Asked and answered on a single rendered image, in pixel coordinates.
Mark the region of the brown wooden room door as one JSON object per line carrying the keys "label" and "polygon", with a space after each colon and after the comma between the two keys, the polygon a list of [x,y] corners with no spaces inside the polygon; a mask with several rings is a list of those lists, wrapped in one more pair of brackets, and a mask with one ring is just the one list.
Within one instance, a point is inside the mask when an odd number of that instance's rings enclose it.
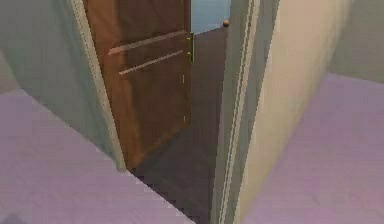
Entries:
{"label": "brown wooden room door", "polygon": [[191,122],[191,0],[84,0],[127,169]]}

